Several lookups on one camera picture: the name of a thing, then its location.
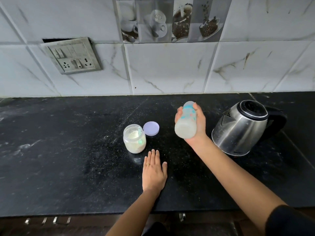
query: hand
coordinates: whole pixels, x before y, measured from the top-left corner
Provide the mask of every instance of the hand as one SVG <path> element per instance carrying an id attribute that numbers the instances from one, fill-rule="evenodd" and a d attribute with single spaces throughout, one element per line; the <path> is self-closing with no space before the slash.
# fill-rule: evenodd
<path id="1" fill-rule="evenodd" d="M 152 151 L 149 151 L 148 156 L 144 158 L 142 172 L 143 191 L 152 190 L 156 194 L 156 197 L 158 197 L 165 186 L 166 179 L 167 163 L 163 162 L 161 168 L 160 153 L 158 150 L 155 152 L 152 149 Z"/>
<path id="2" fill-rule="evenodd" d="M 200 144 L 204 139 L 207 139 L 208 136 L 206 134 L 206 117 L 204 116 L 201 107 L 194 103 L 192 107 L 196 111 L 197 116 L 197 131 L 194 137 L 185 139 L 185 141 L 192 147 L 195 148 L 196 145 Z M 180 119 L 181 115 L 183 114 L 183 107 L 179 107 L 177 109 L 177 113 L 175 115 L 175 123 Z"/>

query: jar rim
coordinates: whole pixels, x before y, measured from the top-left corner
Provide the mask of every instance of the jar rim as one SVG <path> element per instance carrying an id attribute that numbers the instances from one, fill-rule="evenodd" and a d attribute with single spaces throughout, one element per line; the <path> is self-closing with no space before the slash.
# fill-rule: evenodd
<path id="1" fill-rule="evenodd" d="M 131 139 L 131 138 L 128 138 L 128 136 L 125 136 L 126 131 L 127 131 L 129 128 L 131 128 L 131 127 L 139 127 L 139 128 L 141 128 L 141 134 L 140 134 L 137 138 L 132 138 L 132 139 Z M 137 140 L 139 140 L 139 139 L 142 137 L 143 133 L 144 133 L 144 131 L 143 131 L 143 129 L 142 129 L 141 126 L 139 126 L 138 124 L 130 124 L 130 125 L 128 125 L 128 126 L 124 129 L 124 138 L 126 138 L 126 139 L 128 139 L 128 140 L 132 140 L 132 141 L 137 141 Z"/>

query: countertop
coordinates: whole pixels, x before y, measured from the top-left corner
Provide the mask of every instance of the countertop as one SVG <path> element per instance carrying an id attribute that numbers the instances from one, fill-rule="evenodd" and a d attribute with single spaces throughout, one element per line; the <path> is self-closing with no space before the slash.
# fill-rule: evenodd
<path id="1" fill-rule="evenodd" d="M 153 212 L 238 209 L 176 136 L 174 116 L 186 101 L 197 102 L 210 136 L 223 111 L 252 96 L 282 108 L 288 123 L 234 160 L 289 205 L 315 206 L 315 92 L 15 98 L 0 102 L 0 217 L 122 213 L 142 192 L 152 148 L 168 162 Z M 142 153 L 129 153 L 124 128 L 148 121 L 159 123 L 159 133 L 147 136 Z"/>

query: kettle lid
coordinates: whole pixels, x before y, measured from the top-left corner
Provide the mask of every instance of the kettle lid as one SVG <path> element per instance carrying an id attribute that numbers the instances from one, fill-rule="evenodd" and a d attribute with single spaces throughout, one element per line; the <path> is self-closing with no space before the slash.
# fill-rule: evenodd
<path id="1" fill-rule="evenodd" d="M 262 121 L 268 118 L 268 112 L 264 105 L 254 100 L 240 102 L 237 109 L 240 114 L 252 120 Z"/>

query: kettle base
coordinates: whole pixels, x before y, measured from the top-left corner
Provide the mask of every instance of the kettle base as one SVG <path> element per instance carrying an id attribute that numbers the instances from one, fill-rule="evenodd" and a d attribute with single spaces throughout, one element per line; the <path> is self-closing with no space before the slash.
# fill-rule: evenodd
<path id="1" fill-rule="evenodd" d="M 220 147 L 217 145 L 217 143 L 215 143 L 215 141 L 213 140 L 213 136 L 212 136 L 213 130 L 212 130 L 212 132 L 211 132 L 211 139 L 212 139 L 213 143 L 214 143 L 218 148 L 220 148 Z M 225 151 L 223 151 L 223 152 L 224 152 L 225 154 L 227 154 L 227 155 L 230 155 L 230 156 L 245 156 L 245 155 L 247 155 L 250 151 L 248 151 L 247 153 L 237 153 L 237 152 L 229 153 L 229 152 L 225 152 Z"/>

